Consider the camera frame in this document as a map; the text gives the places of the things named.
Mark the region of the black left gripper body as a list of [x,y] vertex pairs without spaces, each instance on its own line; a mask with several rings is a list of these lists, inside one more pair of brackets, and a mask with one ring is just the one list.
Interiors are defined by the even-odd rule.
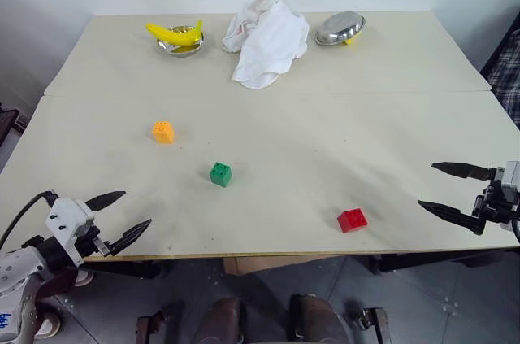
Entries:
[[97,226],[89,228],[86,234],[79,236],[75,242],[75,248],[81,258],[89,257],[95,253],[108,256],[111,253],[109,245],[100,237],[100,229]]

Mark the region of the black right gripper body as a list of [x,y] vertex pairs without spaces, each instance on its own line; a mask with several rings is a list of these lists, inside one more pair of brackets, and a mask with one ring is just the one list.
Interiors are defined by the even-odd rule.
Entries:
[[494,223],[519,220],[519,192],[513,187],[504,189],[501,181],[491,181],[475,199],[472,216]]

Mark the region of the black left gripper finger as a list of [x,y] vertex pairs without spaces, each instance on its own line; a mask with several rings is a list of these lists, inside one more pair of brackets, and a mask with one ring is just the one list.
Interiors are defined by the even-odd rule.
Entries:
[[125,231],[119,240],[112,243],[105,242],[108,255],[117,255],[119,252],[129,247],[143,234],[144,231],[147,230],[151,223],[151,219],[145,220]]
[[100,211],[122,198],[125,194],[125,191],[112,191],[91,198],[85,204],[91,211]]

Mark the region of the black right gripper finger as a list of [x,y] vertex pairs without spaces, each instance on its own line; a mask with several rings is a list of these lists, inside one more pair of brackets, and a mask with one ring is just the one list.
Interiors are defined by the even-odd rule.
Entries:
[[441,203],[418,200],[418,205],[444,221],[469,229],[474,234],[483,234],[485,221],[480,218],[468,216],[454,207]]
[[431,165],[433,168],[460,178],[472,178],[480,181],[495,179],[496,168],[483,168],[468,163],[439,162]]

